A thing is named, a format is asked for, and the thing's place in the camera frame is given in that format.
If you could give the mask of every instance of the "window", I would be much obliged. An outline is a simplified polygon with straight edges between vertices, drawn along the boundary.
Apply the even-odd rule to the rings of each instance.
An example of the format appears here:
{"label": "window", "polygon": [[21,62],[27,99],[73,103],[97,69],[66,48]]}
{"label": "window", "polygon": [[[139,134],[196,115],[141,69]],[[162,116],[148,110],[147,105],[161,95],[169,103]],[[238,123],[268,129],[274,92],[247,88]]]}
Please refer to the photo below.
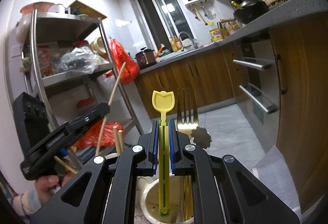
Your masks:
{"label": "window", "polygon": [[[137,2],[155,50],[158,50],[161,44],[171,50],[169,38],[178,36],[180,32],[187,32],[193,38],[177,0],[137,0]],[[181,35],[182,40],[186,38],[188,37],[185,34]]]}

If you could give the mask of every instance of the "silver screw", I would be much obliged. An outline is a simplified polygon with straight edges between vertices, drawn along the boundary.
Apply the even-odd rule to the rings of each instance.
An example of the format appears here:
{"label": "silver screw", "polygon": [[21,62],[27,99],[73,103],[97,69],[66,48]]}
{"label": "silver screw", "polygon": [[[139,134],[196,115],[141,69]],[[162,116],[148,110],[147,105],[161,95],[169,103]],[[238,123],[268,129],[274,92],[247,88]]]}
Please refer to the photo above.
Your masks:
{"label": "silver screw", "polygon": [[138,152],[142,151],[142,148],[143,147],[141,145],[135,145],[134,147],[132,147],[132,150],[133,150],[133,152],[138,153]]}
{"label": "silver screw", "polygon": [[190,152],[191,152],[191,151],[194,151],[194,150],[196,149],[196,147],[195,147],[194,145],[191,145],[191,144],[190,144],[190,145],[186,145],[186,146],[185,146],[185,149],[186,149],[187,151],[190,151]]}
{"label": "silver screw", "polygon": [[226,155],[226,156],[224,157],[224,161],[227,162],[227,163],[232,163],[232,162],[235,161],[235,159],[233,158],[232,155]]}
{"label": "silver screw", "polygon": [[96,163],[96,164],[101,164],[102,162],[104,162],[104,158],[102,157],[102,156],[96,156],[94,159],[93,159],[93,161],[94,161],[94,163]]}

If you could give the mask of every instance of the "green plastic tip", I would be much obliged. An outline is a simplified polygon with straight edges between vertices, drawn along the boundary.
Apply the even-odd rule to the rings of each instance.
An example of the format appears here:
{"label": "green plastic tip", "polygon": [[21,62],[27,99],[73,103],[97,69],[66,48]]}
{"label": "green plastic tip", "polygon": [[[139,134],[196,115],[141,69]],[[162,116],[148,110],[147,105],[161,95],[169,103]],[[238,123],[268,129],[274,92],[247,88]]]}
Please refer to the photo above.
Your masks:
{"label": "green plastic tip", "polygon": [[166,214],[163,214],[162,210],[160,210],[160,211],[159,211],[159,215],[160,215],[161,217],[168,217],[168,216],[170,215],[170,210],[168,209]]}

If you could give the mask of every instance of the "gray countertop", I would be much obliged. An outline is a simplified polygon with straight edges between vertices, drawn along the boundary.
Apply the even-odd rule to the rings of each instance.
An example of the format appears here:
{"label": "gray countertop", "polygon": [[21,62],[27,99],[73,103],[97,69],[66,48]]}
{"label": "gray countertop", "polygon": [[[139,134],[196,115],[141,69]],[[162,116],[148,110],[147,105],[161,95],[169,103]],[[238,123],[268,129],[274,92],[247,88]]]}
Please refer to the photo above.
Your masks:
{"label": "gray countertop", "polygon": [[203,48],[195,49],[185,53],[179,51],[181,54],[179,55],[178,53],[176,53],[176,55],[172,58],[165,59],[164,57],[163,61],[158,62],[156,65],[140,70],[140,74],[155,70],[159,67],[165,66],[183,58],[190,57],[217,47],[221,47],[227,43],[236,41],[255,32],[277,26],[284,22],[324,11],[328,11],[327,0],[289,0],[288,2],[270,10],[266,14],[250,22],[243,28],[237,30],[235,33],[228,36],[226,39],[223,39],[219,42],[214,42]]}

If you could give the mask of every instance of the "finger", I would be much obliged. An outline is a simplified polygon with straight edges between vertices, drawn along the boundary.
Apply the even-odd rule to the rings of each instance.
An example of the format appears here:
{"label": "finger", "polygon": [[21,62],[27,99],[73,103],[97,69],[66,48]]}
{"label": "finger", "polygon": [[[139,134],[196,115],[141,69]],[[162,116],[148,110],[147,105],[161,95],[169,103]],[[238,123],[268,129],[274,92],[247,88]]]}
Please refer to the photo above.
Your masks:
{"label": "finger", "polygon": [[34,186],[39,196],[41,205],[44,205],[52,197],[50,188],[56,186],[58,183],[59,178],[55,175],[43,176],[35,181]]}
{"label": "finger", "polygon": [[75,175],[75,173],[71,172],[71,171],[68,171],[66,173],[66,175],[64,176],[63,178],[63,181],[62,181],[62,186],[64,186],[66,183],[68,183],[68,181],[73,178],[73,176]]}

